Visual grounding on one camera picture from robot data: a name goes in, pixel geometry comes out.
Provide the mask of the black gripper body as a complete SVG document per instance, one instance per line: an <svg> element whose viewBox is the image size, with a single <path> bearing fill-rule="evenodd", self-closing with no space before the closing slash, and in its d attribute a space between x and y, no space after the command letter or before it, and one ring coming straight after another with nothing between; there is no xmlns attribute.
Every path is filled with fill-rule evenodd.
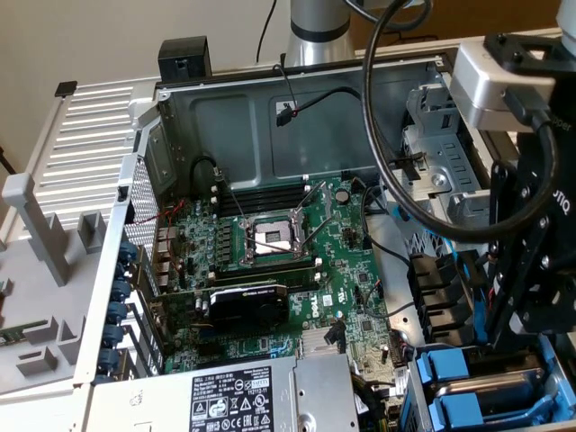
<svg viewBox="0 0 576 432"><path fill-rule="evenodd" d="M553 132L559 150L560 174L550 205L564 218L575 219L575 79L559 80L549 101ZM535 134L520 133L518 172L530 185L541 184L544 154Z"/></svg>

